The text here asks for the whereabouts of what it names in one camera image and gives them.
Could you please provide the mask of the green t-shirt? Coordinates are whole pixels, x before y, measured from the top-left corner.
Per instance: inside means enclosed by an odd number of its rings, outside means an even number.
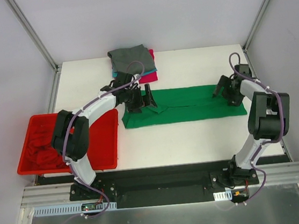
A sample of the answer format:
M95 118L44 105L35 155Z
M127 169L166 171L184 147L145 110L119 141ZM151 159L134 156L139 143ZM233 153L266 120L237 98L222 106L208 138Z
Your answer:
M213 98L214 90L215 85L153 90L157 107L143 107L141 113L126 110L122 123L126 129L132 129L247 114L243 104L229 106L221 96Z

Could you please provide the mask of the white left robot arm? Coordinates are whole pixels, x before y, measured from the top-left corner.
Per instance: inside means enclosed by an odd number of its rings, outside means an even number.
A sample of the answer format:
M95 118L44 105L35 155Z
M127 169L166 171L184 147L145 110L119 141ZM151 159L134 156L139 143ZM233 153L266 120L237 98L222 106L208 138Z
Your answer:
M93 182L96 173L91 167L87 151L90 145L90 127L108 111L124 103L130 113L141 113L143 107L157 107L150 84L141 93L140 74L119 72L108 85L102 87L97 97L74 111L61 110L55 121L51 146L82 184L81 193L88 199L99 194L100 186Z

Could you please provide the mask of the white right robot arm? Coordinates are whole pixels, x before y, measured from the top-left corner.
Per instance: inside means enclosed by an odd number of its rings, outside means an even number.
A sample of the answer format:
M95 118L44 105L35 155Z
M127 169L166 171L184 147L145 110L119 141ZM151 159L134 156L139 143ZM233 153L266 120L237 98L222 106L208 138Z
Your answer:
M261 154L288 133L290 115L289 94L275 92L252 78L248 64L237 64L233 70L230 77L220 77L213 92L214 98L221 94L229 106L239 106L245 97L251 101L247 122L249 136L229 161L228 168L218 175L218 183L231 187L253 178L254 166Z

